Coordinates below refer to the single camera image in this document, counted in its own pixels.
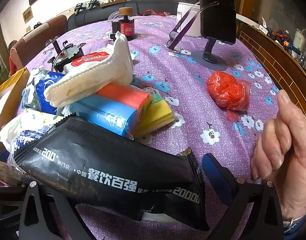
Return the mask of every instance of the screw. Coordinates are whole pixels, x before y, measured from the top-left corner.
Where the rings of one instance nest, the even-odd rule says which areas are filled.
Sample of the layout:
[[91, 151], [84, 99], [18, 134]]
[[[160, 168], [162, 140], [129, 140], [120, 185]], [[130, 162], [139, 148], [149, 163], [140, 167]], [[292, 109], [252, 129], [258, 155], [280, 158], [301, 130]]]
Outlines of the screw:
[[30, 187], [34, 187], [36, 185], [36, 181], [32, 181], [31, 183], [30, 183]]
[[239, 184], [244, 184], [244, 183], [245, 183], [245, 179], [242, 178], [242, 177], [238, 177], [238, 178], [236, 179], [236, 181], [237, 181]]
[[269, 186], [269, 187], [274, 187], [274, 183], [272, 181], [267, 181], [266, 184]]

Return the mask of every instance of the red label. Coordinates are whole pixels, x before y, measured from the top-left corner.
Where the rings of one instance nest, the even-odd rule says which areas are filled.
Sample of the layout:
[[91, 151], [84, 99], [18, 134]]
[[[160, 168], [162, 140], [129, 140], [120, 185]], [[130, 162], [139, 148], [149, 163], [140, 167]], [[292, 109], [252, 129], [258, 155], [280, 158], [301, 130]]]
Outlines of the red label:
[[134, 22], [131, 23], [120, 23], [120, 30], [125, 36], [134, 35]]
[[94, 52], [82, 57], [79, 57], [75, 60], [72, 61], [71, 65], [74, 67], [80, 66], [84, 62], [89, 62], [89, 61], [101, 61], [106, 59], [109, 56], [106, 52]]

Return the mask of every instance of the purple tablecloth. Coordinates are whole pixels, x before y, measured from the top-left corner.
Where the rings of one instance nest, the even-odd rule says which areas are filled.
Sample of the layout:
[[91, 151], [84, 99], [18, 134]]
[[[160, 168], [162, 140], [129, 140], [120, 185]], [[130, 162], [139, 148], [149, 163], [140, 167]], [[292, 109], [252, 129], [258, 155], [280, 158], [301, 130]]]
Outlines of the purple tablecloth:
[[[178, 113], [176, 122], [143, 137], [142, 142], [170, 154], [190, 146], [198, 161], [211, 152], [234, 176], [251, 181], [250, 160], [256, 137], [263, 130], [263, 123], [274, 118], [278, 111], [278, 89], [266, 71], [239, 40], [232, 46], [219, 41], [214, 45], [213, 53], [221, 56], [228, 65], [225, 72], [252, 83], [249, 109], [237, 123], [232, 123], [207, 92], [205, 83], [213, 71], [197, 64], [189, 55], [194, 50], [203, 50], [206, 40], [185, 36], [180, 46], [188, 55], [174, 54], [165, 44], [176, 23], [175, 16], [134, 18], [135, 31], [141, 36], [129, 42], [130, 51], [136, 56], [132, 84], [140, 88], [157, 88]], [[86, 42], [83, 51], [87, 54], [108, 43], [113, 44], [109, 39], [110, 32], [111, 23], [98, 22], [69, 31], [58, 39], [58, 43], [61, 46], [65, 40], [74, 44]], [[39, 53], [27, 68], [50, 70], [51, 64], [47, 61], [56, 56], [55, 53], [55, 50]], [[219, 202], [208, 182], [205, 201], [207, 221], [214, 228], [226, 207]], [[205, 239], [208, 235], [185, 227], [136, 222], [85, 205], [80, 205], [78, 211], [92, 233], [101, 240]], [[244, 224], [245, 218], [235, 238]]]

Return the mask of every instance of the bottle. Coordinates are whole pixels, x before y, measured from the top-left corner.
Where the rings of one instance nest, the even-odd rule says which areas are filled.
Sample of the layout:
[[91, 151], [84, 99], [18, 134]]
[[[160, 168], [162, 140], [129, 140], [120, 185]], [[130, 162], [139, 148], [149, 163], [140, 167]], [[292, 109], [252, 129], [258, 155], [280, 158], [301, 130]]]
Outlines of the bottle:
[[120, 16], [124, 16], [122, 20], [117, 22], [117, 30], [124, 34], [128, 41], [134, 39], [134, 20], [129, 19], [129, 15], [133, 14], [132, 7], [122, 7], [118, 10]]

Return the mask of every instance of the cardboard box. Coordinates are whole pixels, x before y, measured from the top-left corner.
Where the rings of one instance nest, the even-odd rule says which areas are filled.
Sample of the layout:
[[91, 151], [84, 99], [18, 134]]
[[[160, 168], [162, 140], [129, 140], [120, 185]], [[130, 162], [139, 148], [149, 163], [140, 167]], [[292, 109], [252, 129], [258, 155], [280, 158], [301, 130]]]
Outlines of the cardboard box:
[[[0, 86], [0, 130], [13, 119], [29, 76], [26, 67], [22, 68]], [[4, 146], [0, 142], [0, 151], [3, 149]]]

